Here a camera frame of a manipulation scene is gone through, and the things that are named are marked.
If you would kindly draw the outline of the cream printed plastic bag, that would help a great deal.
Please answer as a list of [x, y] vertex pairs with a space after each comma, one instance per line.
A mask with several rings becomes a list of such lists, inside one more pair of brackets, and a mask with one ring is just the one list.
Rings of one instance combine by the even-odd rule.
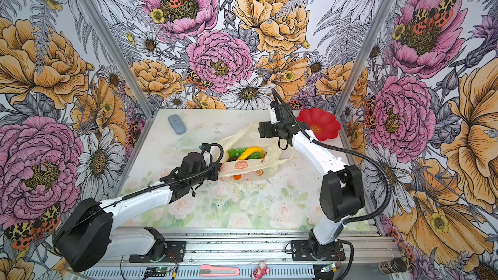
[[[243, 182], [271, 178], [284, 163], [294, 158], [294, 149], [282, 150], [276, 139], [260, 138], [257, 124], [251, 124], [248, 128], [221, 139], [219, 144], [224, 150], [219, 172], [219, 178], [223, 181]], [[228, 161], [230, 149], [253, 146], [263, 149], [263, 159]]]

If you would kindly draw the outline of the red flower-shaped plate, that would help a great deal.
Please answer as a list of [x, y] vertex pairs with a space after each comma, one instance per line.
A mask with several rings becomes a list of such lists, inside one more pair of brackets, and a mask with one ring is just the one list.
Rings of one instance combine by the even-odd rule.
[[320, 142], [338, 138], [341, 130], [341, 124], [336, 116], [320, 108], [302, 110], [297, 120], [307, 124]]

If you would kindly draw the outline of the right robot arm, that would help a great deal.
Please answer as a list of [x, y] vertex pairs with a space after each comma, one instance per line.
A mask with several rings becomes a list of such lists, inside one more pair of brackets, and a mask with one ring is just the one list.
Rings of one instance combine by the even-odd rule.
[[304, 255], [323, 260], [340, 250], [338, 237], [346, 226], [346, 219], [365, 205], [361, 171], [334, 156], [329, 145], [321, 145], [309, 126], [293, 115], [290, 104], [275, 98], [270, 104], [270, 113], [270, 121], [259, 123], [260, 137], [286, 141], [322, 177], [319, 202], [324, 215], [310, 231]]

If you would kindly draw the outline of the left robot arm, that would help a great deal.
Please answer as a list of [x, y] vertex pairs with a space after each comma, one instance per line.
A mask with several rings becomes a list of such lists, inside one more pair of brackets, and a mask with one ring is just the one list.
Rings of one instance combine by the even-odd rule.
[[116, 229], [152, 209], [195, 194], [206, 180], [218, 179], [220, 167], [220, 159], [205, 159], [204, 153], [191, 152], [155, 185], [102, 202], [87, 198], [59, 229], [53, 246], [75, 272], [86, 271], [103, 259], [126, 255], [160, 261], [167, 255], [167, 243], [157, 229], [145, 227], [132, 234], [117, 233]]

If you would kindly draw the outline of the fake yellow banana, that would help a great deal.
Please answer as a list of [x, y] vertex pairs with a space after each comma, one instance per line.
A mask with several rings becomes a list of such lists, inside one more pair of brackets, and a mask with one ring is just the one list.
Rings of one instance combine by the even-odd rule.
[[253, 154], [260, 154], [262, 156], [263, 155], [263, 149], [260, 148], [260, 147], [256, 147], [256, 146], [247, 148], [237, 159], [238, 160], [245, 160], [245, 159], [249, 158]]

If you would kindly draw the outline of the fake green grapes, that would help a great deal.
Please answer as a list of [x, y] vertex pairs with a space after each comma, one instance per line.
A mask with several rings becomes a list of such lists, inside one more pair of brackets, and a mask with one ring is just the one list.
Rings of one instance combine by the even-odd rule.
[[[228, 151], [228, 161], [229, 162], [234, 162], [234, 161], [239, 161], [237, 158], [249, 147], [243, 147], [243, 148], [236, 148], [236, 149], [230, 149]], [[264, 157], [264, 151], [263, 151], [263, 155], [261, 156], [260, 154], [253, 154], [251, 155], [249, 158], [245, 159], [245, 160], [250, 160], [250, 159], [263, 159]]]

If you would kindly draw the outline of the blue-grey eraser block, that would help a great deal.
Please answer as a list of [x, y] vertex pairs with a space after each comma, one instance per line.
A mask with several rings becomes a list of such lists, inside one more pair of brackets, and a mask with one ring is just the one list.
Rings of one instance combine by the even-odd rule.
[[167, 118], [169, 124], [171, 125], [171, 128], [177, 135], [182, 135], [185, 134], [187, 131], [187, 128], [184, 124], [184, 122], [181, 120], [179, 115], [170, 115]]

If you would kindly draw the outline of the pink utility knife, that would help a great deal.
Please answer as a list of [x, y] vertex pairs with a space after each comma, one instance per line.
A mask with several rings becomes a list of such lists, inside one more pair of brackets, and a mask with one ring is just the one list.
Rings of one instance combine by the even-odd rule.
[[239, 268], [236, 267], [224, 267], [224, 266], [213, 266], [203, 264], [200, 267], [199, 276], [202, 277], [237, 277], [241, 273]]

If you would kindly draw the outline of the green circuit board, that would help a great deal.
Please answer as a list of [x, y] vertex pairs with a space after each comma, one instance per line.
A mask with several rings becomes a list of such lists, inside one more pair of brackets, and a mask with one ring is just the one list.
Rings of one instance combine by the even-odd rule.
[[144, 279], [149, 277], [169, 276], [175, 269], [173, 267], [147, 267], [143, 275]]

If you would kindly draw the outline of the small pink figurine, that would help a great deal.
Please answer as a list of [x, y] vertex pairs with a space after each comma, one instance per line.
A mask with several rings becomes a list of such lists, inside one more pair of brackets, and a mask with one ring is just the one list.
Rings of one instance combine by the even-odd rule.
[[267, 266], [266, 262], [261, 261], [258, 266], [253, 270], [251, 278], [255, 280], [261, 280], [265, 276], [271, 273], [270, 268]]

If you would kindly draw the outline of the dark cylindrical can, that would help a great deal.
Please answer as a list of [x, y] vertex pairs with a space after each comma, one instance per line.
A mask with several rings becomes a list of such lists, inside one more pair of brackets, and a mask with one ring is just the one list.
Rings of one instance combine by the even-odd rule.
[[408, 271], [407, 262], [401, 257], [395, 257], [387, 261], [382, 261], [378, 264], [378, 269], [382, 274], [405, 273]]

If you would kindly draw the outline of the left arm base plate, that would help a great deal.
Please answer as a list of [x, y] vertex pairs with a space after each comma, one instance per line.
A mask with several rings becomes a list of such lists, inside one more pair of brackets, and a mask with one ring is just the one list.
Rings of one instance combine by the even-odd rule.
[[155, 242], [144, 255], [131, 255], [130, 263], [181, 263], [184, 260], [185, 241]]

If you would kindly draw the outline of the aluminium frame rail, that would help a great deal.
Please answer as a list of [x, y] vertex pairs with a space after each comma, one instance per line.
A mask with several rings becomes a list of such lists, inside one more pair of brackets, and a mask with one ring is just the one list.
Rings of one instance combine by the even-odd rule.
[[[169, 276], [148, 279], [251, 279], [261, 261], [271, 273], [263, 279], [338, 279], [344, 272], [349, 279], [397, 279], [397, 274], [385, 275], [378, 264], [401, 253], [394, 238], [381, 237], [376, 232], [344, 232], [341, 236], [346, 254], [344, 261], [293, 261], [292, 240], [308, 240], [307, 232], [226, 232], [171, 231], [165, 241], [185, 241], [181, 263], [130, 263], [130, 255], [103, 259], [83, 272], [64, 267], [65, 279], [144, 279], [147, 267], [173, 267]], [[237, 277], [199, 276], [203, 264], [239, 268]]]

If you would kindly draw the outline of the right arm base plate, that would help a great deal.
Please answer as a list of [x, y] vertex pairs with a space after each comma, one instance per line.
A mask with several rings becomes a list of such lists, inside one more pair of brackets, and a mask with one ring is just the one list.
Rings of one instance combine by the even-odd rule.
[[292, 240], [290, 254], [293, 261], [344, 261], [346, 254], [341, 242], [321, 245], [308, 240]]

